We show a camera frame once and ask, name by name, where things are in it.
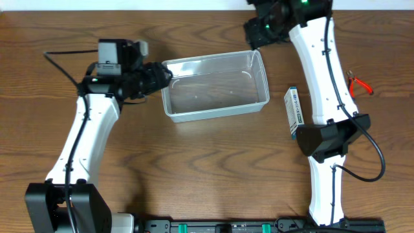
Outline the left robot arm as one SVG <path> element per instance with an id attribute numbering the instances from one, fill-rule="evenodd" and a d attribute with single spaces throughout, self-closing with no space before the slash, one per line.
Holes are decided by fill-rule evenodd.
<path id="1" fill-rule="evenodd" d="M 98 64 L 77 84 L 76 115 L 63 150 L 42 183 L 30 183 L 25 204 L 35 232 L 141 232 L 130 213 L 114 213 L 98 191 L 109 134 L 128 98 L 167 87 L 173 73 L 160 62 L 132 66 Z"/>

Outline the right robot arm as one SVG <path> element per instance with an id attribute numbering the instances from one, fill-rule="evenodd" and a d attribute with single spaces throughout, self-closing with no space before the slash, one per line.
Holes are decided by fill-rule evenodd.
<path id="1" fill-rule="evenodd" d="M 312 104 L 312 123 L 296 129 L 296 140 L 310 164 L 309 215 L 319 227 L 344 220 L 341 167 L 352 144 L 370 126 L 347 88 L 338 57 L 332 1 L 248 0 L 257 16 L 245 23 L 252 49 L 291 41 L 303 67 Z"/>

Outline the clear plastic container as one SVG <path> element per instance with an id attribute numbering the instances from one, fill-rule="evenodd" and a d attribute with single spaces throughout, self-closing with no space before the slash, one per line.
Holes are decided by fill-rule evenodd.
<path id="1" fill-rule="evenodd" d="M 164 111 L 175 122 L 255 113 L 270 100 L 258 50 L 211 54 L 162 62 L 172 73 L 162 90 Z"/>

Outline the white and blue box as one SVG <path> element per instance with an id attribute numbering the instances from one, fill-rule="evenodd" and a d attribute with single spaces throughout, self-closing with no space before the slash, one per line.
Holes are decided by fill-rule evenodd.
<path id="1" fill-rule="evenodd" d="M 287 111 L 290 134 L 292 139 L 295 140 L 297 128 L 300 125 L 304 125 L 297 87 L 289 87 L 284 96 L 284 103 Z"/>

